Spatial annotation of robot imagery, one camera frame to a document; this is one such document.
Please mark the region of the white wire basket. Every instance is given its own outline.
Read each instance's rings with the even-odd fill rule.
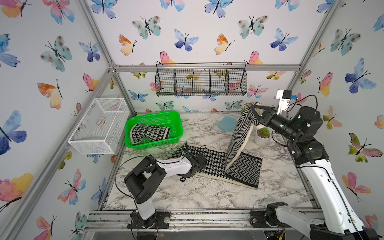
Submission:
[[[95,98],[68,143],[81,154],[114,154],[128,116],[123,98]]]

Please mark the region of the black wire basket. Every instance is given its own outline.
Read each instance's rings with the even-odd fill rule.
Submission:
[[[177,63],[172,68],[156,68],[157,96],[244,96],[247,93],[246,63],[199,68],[203,63]]]

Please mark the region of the green basket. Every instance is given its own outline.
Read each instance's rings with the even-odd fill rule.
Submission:
[[[129,133],[131,132],[131,129],[135,124],[169,127],[169,138],[155,142],[150,142],[148,138],[145,138],[142,143],[133,145]],[[134,148],[136,150],[158,147],[178,142],[181,136],[183,136],[183,133],[183,125],[181,124],[181,118],[178,112],[166,111],[160,113],[146,114],[130,118],[127,121],[125,131],[125,145],[129,148]]]

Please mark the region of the houndstooth cloth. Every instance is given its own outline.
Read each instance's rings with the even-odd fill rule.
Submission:
[[[132,127],[129,135],[132,144],[135,145],[141,143],[146,137],[151,142],[167,139],[169,132],[169,127],[136,124]]]

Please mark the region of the marble floor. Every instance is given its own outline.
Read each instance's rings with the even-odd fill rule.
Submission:
[[[126,148],[122,162],[141,155],[152,155],[159,159],[167,159],[185,142],[196,145],[207,145],[226,150],[231,132],[223,132],[217,124],[224,116],[239,119],[240,113],[181,113],[184,134],[175,144],[137,151]],[[270,140],[263,147],[255,144],[252,135],[243,152],[263,159],[260,182],[257,190],[241,187],[221,180],[201,176],[179,181],[179,176],[163,180],[152,199],[156,209],[225,209],[256,208],[283,201],[291,207],[312,207],[304,185],[286,148]],[[124,177],[143,158],[128,161],[117,173],[117,185],[127,194]],[[105,210],[135,209],[133,200],[121,194],[113,185]]]

